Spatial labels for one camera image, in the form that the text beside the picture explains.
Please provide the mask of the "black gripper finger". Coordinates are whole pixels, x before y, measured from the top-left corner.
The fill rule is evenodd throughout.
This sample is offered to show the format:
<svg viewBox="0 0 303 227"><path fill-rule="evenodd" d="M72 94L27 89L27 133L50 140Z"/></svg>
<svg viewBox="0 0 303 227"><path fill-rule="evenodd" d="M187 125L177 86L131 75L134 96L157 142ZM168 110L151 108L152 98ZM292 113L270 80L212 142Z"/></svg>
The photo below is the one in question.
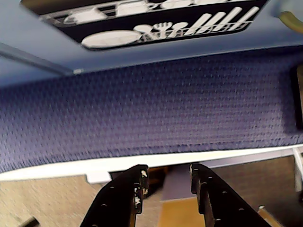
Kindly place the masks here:
<svg viewBox="0 0 303 227"><path fill-rule="evenodd" d="M83 227L134 227L148 192L148 166L135 165L107 183L96 195Z"/></svg>
<svg viewBox="0 0 303 227"><path fill-rule="evenodd" d="M202 164L192 164L191 192L206 227L270 226L229 184Z"/></svg>

